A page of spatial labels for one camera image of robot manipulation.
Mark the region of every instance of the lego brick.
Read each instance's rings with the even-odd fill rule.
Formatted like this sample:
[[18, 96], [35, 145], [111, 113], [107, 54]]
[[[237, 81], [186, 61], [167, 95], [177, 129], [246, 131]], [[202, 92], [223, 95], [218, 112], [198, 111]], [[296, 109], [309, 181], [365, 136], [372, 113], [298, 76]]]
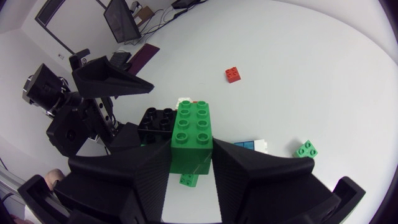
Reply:
[[147, 134], [171, 137], [177, 112], [170, 108], [157, 110], [148, 108], [138, 126], [141, 141]]
[[187, 100], [178, 106], [172, 135], [171, 173], [208, 174], [213, 152], [208, 103]]
[[268, 145], [264, 139], [254, 140], [254, 141], [246, 141], [246, 142], [236, 142], [234, 145], [244, 147], [246, 149], [255, 150], [256, 152], [262, 152], [268, 154], [266, 150]]
[[297, 149], [293, 156], [297, 158], [310, 157], [314, 158], [318, 154], [310, 140], [307, 140], [299, 149]]
[[237, 146], [243, 147], [243, 142], [236, 142], [236, 143], [234, 143], [234, 144], [237, 145]]
[[268, 154], [267, 148], [268, 148], [268, 143], [264, 139], [254, 140], [254, 150], [256, 152], [262, 152]]
[[188, 187], [196, 187], [199, 175], [196, 174], [181, 174], [180, 184]]
[[236, 67], [227, 69], [225, 71], [225, 74], [229, 83], [236, 82], [241, 79], [241, 76], [239, 75], [238, 69], [236, 69]]
[[254, 141], [244, 142], [243, 147], [245, 147], [246, 149], [254, 150]]
[[178, 106], [180, 105], [180, 103], [184, 100], [188, 100], [189, 102], [193, 103], [192, 99], [189, 97], [180, 97], [177, 101], [177, 104], [175, 105], [175, 109], [178, 110]]

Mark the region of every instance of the cardboard box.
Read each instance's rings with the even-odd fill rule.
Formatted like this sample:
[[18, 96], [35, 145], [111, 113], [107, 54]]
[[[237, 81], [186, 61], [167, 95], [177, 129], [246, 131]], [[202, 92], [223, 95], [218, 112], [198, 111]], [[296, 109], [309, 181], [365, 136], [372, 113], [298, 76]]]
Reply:
[[142, 8], [136, 16], [134, 16], [134, 21], [136, 22], [137, 26], [143, 25], [148, 19], [150, 19], [154, 15], [154, 12], [146, 6]]

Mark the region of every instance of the small green lego brick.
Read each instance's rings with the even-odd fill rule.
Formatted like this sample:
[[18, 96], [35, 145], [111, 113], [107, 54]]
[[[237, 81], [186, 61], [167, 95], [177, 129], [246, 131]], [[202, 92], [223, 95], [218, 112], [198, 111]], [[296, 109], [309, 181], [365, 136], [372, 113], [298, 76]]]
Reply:
[[181, 174], [180, 184], [188, 187], [196, 187], [199, 175], [197, 174]]
[[296, 158], [310, 157], [314, 158], [318, 154], [310, 140], [307, 140], [299, 149], [297, 149], [293, 156]]
[[179, 104], [171, 150], [170, 173], [208, 174], [213, 152], [208, 103], [185, 100]]

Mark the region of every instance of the red lego brick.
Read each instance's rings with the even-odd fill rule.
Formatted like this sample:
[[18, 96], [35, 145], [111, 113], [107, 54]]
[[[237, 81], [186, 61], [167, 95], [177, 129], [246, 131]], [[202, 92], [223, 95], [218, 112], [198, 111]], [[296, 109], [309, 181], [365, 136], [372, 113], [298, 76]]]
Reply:
[[228, 79], [229, 83], [236, 82], [241, 79], [241, 77], [239, 76], [238, 69], [236, 69], [236, 67], [227, 69], [225, 71], [225, 74], [226, 74], [226, 78]]

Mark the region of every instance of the lego stud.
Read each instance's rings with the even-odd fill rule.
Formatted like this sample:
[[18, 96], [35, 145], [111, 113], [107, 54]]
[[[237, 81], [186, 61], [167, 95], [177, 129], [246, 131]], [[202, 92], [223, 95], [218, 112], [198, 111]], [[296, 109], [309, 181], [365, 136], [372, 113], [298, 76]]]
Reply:
[[209, 127], [209, 123], [205, 120], [199, 120], [197, 126], [199, 130], [204, 131]]
[[198, 118], [206, 118], [207, 117], [207, 111], [205, 110], [198, 110]]
[[156, 118], [156, 108], [148, 108], [147, 115], [149, 118]]
[[191, 107], [191, 102], [189, 102], [188, 100], [184, 100], [180, 103], [181, 108], [189, 108]]
[[166, 108], [163, 110], [163, 118], [173, 119], [173, 110], [170, 108]]
[[206, 133], [199, 133], [197, 137], [197, 142], [199, 144], [207, 144], [209, 142], [209, 139], [210, 137]]
[[178, 128], [185, 130], [189, 127], [189, 122], [186, 119], [181, 119], [178, 121]]
[[187, 110], [187, 109], [180, 110], [180, 115], [182, 118], [189, 117], [189, 110]]
[[201, 108], [201, 109], [206, 108], [206, 102], [204, 102], [204, 101], [198, 101], [197, 105], [198, 105], [198, 108]]
[[144, 119], [142, 119], [141, 124], [142, 124], [142, 127], [143, 127], [144, 129], [148, 129], [149, 126], [152, 125], [152, 119], [150, 119], [150, 118], [144, 118]]
[[170, 131], [170, 120], [169, 119], [161, 119], [160, 120], [160, 129], [162, 131]]
[[184, 144], [188, 141], [188, 135], [186, 133], [180, 132], [175, 135], [175, 140], [179, 144]]

